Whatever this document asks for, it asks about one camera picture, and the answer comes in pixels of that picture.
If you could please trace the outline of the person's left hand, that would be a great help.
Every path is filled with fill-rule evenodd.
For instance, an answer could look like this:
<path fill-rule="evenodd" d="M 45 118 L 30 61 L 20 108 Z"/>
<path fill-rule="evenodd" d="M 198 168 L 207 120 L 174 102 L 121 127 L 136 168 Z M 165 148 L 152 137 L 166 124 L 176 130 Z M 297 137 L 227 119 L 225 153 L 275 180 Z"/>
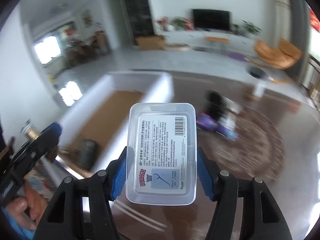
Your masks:
<path fill-rule="evenodd" d="M 24 185 L 24 197 L 12 200 L 6 210 L 19 226 L 36 230 L 47 207 L 47 201 L 30 184 Z"/>

